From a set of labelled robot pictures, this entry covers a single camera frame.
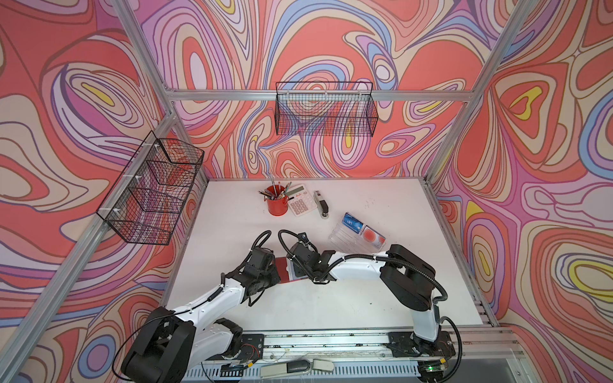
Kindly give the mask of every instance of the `red cup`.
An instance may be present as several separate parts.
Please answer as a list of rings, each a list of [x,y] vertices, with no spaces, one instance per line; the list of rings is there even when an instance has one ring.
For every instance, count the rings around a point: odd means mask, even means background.
[[[279,195],[280,192],[285,190],[285,187],[277,184],[275,185],[274,189],[271,185],[267,187],[266,190],[268,190],[271,194]],[[282,216],[287,213],[287,196],[284,196],[282,199],[278,200],[266,199],[266,203],[268,204],[268,212],[274,216]]]

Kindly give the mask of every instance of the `wire mesh basket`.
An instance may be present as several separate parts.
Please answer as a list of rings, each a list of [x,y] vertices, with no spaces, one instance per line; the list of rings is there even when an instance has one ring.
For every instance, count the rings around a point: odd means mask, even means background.
[[[101,217],[125,242],[169,244],[203,159],[204,152],[189,143],[156,138],[125,191]]]
[[[372,89],[372,82],[278,82],[276,133],[372,137],[379,120]]]

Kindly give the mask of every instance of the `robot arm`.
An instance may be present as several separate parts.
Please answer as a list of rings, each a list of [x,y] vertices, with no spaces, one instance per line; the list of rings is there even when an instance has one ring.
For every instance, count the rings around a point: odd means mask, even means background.
[[[265,233],[268,236],[256,246]],[[282,233],[291,234],[299,241],[289,249],[281,238]],[[274,254],[261,247],[269,236],[270,231],[262,233],[245,261],[227,276],[222,274],[219,286],[173,311],[155,309],[141,326],[121,371],[136,383],[179,382],[187,369],[213,355],[235,357],[240,352],[242,328],[218,318],[247,299],[253,305],[259,299],[251,301],[253,295],[263,294],[281,281]],[[298,277],[307,276],[317,284],[342,279],[381,279],[410,309],[416,356],[432,355],[429,351],[435,347],[440,333],[436,303],[447,298],[434,280],[434,268],[400,245],[392,245],[389,251],[377,254],[336,251],[319,254],[305,233],[281,230],[279,239],[287,257],[297,267]],[[434,287],[442,297],[432,299]]]

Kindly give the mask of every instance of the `psychedelic wallpaper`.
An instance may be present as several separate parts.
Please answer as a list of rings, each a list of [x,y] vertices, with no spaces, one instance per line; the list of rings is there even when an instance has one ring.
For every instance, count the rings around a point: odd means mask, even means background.
[[[201,123],[183,122],[209,178],[423,176],[462,103],[392,104],[373,137],[278,136],[274,101],[228,101]]]
[[[0,347],[162,116],[106,3],[0,1]],[[201,192],[172,246],[109,233],[17,381],[100,371],[104,350],[159,301]]]
[[[369,80],[471,89],[512,1],[151,0],[135,8],[175,89]],[[423,176],[459,102],[377,103],[372,138],[278,137],[274,102],[176,104],[211,178]]]
[[[539,2],[436,178],[544,382],[613,379],[613,2]]]
[[[194,185],[168,246],[127,244],[109,232],[13,383],[119,381],[113,357],[159,306],[204,187]]]

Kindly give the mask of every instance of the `white table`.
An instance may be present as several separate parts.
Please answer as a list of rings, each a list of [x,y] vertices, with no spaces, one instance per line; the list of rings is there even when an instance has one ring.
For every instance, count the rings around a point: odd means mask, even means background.
[[[440,303],[441,316],[457,325],[480,325],[482,320],[464,284],[451,250],[428,204],[419,180],[308,180],[330,207],[330,218],[317,210],[300,217],[288,210],[281,217],[268,213],[258,189],[269,181],[212,181],[206,190],[167,307],[183,305],[219,284],[219,274],[233,270],[264,230],[273,235],[265,247],[284,257],[277,239],[280,229],[306,232],[319,252],[334,249],[328,236],[345,214],[399,243],[436,269],[436,280],[449,294]],[[288,247],[295,240],[284,235]],[[326,286],[309,280],[274,286],[253,306],[246,302],[224,317],[244,330],[322,330],[412,326],[408,308],[382,281],[335,281]]]

